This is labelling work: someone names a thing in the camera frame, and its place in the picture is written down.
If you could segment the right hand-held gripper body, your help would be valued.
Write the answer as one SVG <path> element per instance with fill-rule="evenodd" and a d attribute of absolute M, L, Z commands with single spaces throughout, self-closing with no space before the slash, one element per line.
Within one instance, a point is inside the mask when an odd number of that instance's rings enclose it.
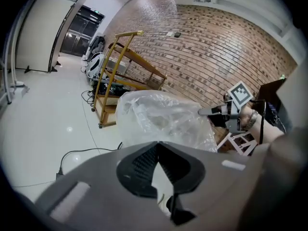
<path fill-rule="evenodd" d="M 231 87 L 223 96 L 221 114 L 229 132 L 243 132 L 240 112 L 252 98 L 253 95 L 242 81 Z"/>

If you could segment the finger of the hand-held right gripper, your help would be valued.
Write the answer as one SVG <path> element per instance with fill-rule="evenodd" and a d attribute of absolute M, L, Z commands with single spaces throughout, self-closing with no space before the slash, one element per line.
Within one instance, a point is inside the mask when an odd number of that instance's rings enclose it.
<path fill-rule="evenodd" d="M 226 104 L 218 105 L 215 107 L 205 107 L 199 109 L 198 114 L 202 116 L 227 115 L 228 108 Z"/>

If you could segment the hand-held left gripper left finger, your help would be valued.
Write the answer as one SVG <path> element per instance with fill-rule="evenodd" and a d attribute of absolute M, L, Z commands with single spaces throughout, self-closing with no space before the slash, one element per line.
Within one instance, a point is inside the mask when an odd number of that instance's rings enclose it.
<path fill-rule="evenodd" d="M 121 185 L 138 197 L 156 198 L 157 189 L 152 186 L 154 170 L 158 163 L 157 142 L 147 144 L 124 157 L 116 167 Z"/>

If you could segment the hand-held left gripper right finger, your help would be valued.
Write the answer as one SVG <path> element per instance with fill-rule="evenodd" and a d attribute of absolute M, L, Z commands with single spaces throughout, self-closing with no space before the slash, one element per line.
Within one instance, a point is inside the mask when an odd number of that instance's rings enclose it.
<path fill-rule="evenodd" d="M 200 160 L 169 144 L 157 144 L 157 159 L 175 194 L 193 192 L 205 177 L 205 166 Z"/>

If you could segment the clear plastic bag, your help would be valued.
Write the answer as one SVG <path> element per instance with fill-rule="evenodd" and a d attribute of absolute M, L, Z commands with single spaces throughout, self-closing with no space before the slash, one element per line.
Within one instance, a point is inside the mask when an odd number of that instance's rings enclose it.
<path fill-rule="evenodd" d="M 192 100 L 158 90 L 123 94 L 115 111 L 116 125 L 124 147 L 164 141 L 216 153 L 211 124 Z"/>

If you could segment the person's right forearm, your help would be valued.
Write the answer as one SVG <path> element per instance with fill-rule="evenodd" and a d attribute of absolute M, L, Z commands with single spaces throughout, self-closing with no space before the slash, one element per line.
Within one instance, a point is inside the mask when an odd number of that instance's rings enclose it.
<path fill-rule="evenodd" d="M 246 130 L 246 124 L 252 114 L 252 110 L 249 106 L 245 105 L 240 112 L 240 120 L 243 130 Z M 262 123 L 262 116 L 258 114 L 258 118 L 253 127 L 248 130 L 258 144 L 271 143 L 284 133 L 277 127 L 271 125 L 268 121 L 264 120 Z"/>

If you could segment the silver wrist watch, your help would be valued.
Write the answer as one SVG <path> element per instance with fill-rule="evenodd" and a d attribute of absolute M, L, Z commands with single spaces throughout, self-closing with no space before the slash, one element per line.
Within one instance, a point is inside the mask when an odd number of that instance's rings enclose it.
<path fill-rule="evenodd" d="M 250 130 L 253 127 L 253 125 L 255 124 L 257 118 L 258 118 L 258 112 L 256 110 L 252 110 L 252 114 L 249 118 L 249 121 L 246 124 L 245 129 Z"/>

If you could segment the black flat monitor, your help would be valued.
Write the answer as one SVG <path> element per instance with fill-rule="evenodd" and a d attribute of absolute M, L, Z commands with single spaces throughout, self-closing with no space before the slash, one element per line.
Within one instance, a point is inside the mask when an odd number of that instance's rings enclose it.
<path fill-rule="evenodd" d="M 284 84 L 286 79 L 279 79 L 260 86 L 257 99 L 265 100 L 266 102 L 272 104 L 277 112 L 279 112 L 281 107 L 281 100 L 277 95 L 278 89 Z"/>

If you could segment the white metal shelf rack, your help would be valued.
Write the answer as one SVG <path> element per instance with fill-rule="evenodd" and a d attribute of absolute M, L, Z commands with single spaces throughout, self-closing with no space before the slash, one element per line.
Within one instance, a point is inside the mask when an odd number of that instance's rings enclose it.
<path fill-rule="evenodd" d="M 238 153 L 243 156 L 250 156 L 257 146 L 257 141 L 249 132 L 241 134 L 228 133 L 217 145 L 221 153 Z"/>

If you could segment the black items in cart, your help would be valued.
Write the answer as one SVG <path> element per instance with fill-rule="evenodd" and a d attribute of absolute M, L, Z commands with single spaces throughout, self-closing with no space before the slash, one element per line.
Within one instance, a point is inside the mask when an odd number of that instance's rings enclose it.
<path fill-rule="evenodd" d="M 98 94 L 105 95 L 107 91 L 107 87 L 108 87 L 107 83 L 101 83 Z M 127 89 L 125 86 L 112 84 L 109 90 L 109 95 L 120 97 L 124 95 L 126 92 L 130 92 L 130 90 Z"/>

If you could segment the wooden rattan shelf cart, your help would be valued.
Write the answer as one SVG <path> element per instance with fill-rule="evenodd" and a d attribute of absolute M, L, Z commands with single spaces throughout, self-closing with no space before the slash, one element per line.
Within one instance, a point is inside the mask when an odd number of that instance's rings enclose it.
<path fill-rule="evenodd" d="M 161 90 L 167 79 L 166 75 L 162 74 L 148 61 L 129 48 L 134 37 L 141 36 L 143 33 L 143 31 L 135 31 L 116 34 L 115 41 L 108 46 L 108 51 L 98 72 L 99 78 L 97 80 L 93 107 L 91 108 L 91 111 L 98 115 L 99 128 L 112 126 L 116 123 L 115 112 L 120 97 L 109 95 L 112 84 L 123 85 L 130 91 Z M 135 77 L 120 73 L 118 70 L 124 57 L 128 58 L 129 63 L 135 63 L 148 71 L 149 77 L 145 81 L 141 81 Z M 98 94 L 101 83 L 108 84 L 105 95 Z"/>

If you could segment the white and black robot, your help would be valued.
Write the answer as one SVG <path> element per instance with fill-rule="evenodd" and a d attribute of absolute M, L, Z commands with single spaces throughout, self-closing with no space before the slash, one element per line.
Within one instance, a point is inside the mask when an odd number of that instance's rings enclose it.
<path fill-rule="evenodd" d="M 86 62 L 82 66 L 81 71 L 86 74 L 89 79 L 96 78 L 100 70 L 100 66 L 104 60 L 105 53 L 105 35 L 98 34 L 89 44 L 86 54 L 82 56 L 82 61 Z"/>

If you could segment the white curved floor stand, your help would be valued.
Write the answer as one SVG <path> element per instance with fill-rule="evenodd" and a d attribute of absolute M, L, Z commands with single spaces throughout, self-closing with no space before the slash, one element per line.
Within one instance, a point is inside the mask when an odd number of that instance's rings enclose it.
<path fill-rule="evenodd" d="M 24 84 L 24 82 L 17 79 L 16 58 L 19 36 L 32 3 L 32 0 L 26 2 L 15 17 L 9 32 L 6 35 L 2 56 L 0 57 L 0 65 L 3 73 L 1 88 L 2 91 L 4 91 L 0 101 L 2 101 L 3 98 L 6 98 L 7 104 L 12 103 L 15 94 L 24 94 L 28 91 L 28 87 Z"/>

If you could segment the black glass door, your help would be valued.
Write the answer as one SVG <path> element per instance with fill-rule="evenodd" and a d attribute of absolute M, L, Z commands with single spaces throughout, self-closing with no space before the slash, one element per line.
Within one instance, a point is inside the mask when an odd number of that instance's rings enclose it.
<path fill-rule="evenodd" d="M 82 6 L 75 15 L 63 40 L 60 52 L 82 57 L 105 16 Z"/>

